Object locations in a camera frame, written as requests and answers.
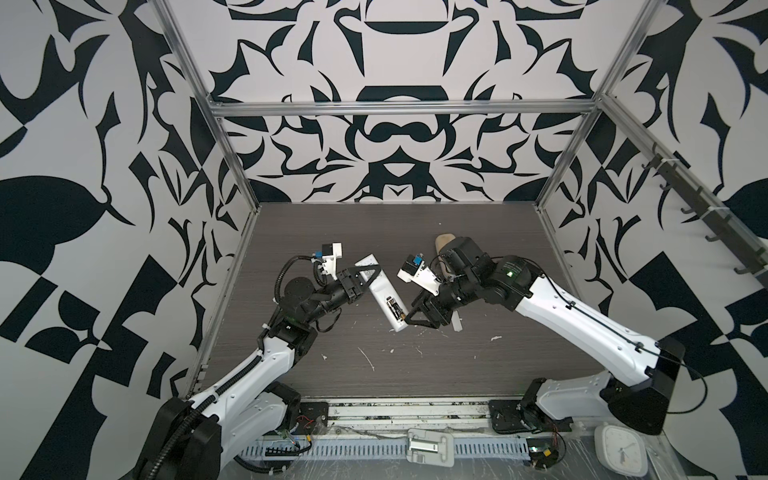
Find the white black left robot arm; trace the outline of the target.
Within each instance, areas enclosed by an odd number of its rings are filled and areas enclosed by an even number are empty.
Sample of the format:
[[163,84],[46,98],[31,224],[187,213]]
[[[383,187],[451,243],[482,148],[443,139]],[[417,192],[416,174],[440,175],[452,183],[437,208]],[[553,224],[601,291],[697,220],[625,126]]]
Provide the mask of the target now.
[[367,293],[380,273],[372,264],[345,269],[322,286],[306,277],[276,280],[277,306],[255,351],[211,387],[162,405],[132,478],[216,479],[258,438],[292,429],[301,396],[280,377],[309,351],[320,319]]

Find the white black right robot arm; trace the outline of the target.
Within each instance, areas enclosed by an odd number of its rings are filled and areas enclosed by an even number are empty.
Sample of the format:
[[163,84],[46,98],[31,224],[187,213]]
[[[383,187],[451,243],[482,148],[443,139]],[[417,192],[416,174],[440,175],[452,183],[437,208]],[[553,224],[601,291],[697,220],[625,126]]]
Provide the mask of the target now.
[[621,325],[557,285],[533,260],[493,257],[469,237],[451,239],[435,260],[437,269],[410,255],[398,272],[421,289],[407,324],[438,329],[459,308],[482,300],[549,328],[603,368],[570,380],[538,378],[518,401],[490,401],[495,432],[554,432],[576,418],[608,417],[643,434],[662,432],[683,366],[682,344]]

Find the beige oblong sponge block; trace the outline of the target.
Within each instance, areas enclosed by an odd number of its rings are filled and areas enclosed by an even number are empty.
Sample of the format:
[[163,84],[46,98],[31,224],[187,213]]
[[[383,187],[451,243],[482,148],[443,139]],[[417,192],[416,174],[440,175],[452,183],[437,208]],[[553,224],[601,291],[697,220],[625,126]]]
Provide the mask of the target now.
[[452,234],[452,233],[443,233],[443,234],[440,234],[440,235],[438,235],[438,236],[435,238],[435,241],[434,241],[434,245],[435,245],[435,250],[436,250],[436,253],[437,253],[437,254],[440,254],[440,253],[441,253],[441,251],[442,251],[442,250],[443,250],[443,249],[444,249],[444,248],[445,248],[445,247],[446,247],[446,246],[447,246],[447,245],[448,245],[450,242],[452,242],[452,241],[453,241],[455,238],[456,238],[456,236],[455,236],[454,234]]

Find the square white clock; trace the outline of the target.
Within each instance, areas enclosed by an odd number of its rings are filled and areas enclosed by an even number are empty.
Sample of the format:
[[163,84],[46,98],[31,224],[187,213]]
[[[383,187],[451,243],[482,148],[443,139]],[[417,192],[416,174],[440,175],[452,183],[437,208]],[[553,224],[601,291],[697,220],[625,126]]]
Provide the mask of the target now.
[[594,431],[598,461],[608,470],[627,477],[648,473],[648,455],[644,438],[636,431],[611,424]]

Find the white bracket plate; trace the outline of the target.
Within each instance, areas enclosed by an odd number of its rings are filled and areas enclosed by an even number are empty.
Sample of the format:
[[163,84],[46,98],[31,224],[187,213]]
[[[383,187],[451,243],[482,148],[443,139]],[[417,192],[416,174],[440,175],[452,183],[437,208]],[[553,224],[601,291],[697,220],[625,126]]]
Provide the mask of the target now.
[[455,440],[445,432],[409,429],[406,459],[414,464],[452,468],[455,464]]

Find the white battery compartment cover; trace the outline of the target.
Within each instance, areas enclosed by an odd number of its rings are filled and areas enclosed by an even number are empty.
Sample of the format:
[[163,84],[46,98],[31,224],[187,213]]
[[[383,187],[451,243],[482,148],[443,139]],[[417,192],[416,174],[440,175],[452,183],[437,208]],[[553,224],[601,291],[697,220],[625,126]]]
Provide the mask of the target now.
[[461,332],[463,330],[462,319],[458,311],[452,312],[451,325],[455,332]]

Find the white remote control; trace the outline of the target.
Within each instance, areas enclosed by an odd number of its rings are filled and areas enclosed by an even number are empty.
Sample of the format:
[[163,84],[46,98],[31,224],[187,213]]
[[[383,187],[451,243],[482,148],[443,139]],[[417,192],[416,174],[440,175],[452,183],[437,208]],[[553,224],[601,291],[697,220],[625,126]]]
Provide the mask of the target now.
[[[392,282],[387,277],[386,273],[383,270],[383,267],[379,264],[376,257],[373,254],[369,254],[363,259],[357,261],[355,263],[355,266],[380,266],[382,268],[381,273],[379,274],[377,279],[370,285],[368,291],[370,292],[374,300],[379,305],[382,313],[390,323],[392,329],[395,332],[400,332],[404,330],[407,327],[407,324],[403,321],[403,317],[408,314],[408,309],[404,304],[404,302],[402,301],[402,299],[400,298],[400,295],[395,290]],[[389,309],[389,306],[387,304],[388,297],[393,297],[395,301],[399,304],[402,310],[400,320],[397,320],[393,316],[392,311]]]

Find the small circuit board green LED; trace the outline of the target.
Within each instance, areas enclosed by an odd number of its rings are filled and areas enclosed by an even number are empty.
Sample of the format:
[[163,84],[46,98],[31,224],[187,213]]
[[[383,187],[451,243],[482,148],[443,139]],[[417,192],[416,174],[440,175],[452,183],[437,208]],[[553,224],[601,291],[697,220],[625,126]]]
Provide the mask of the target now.
[[528,438],[526,440],[529,460],[527,465],[535,470],[548,471],[558,465],[567,454],[567,444],[563,440],[551,438]]

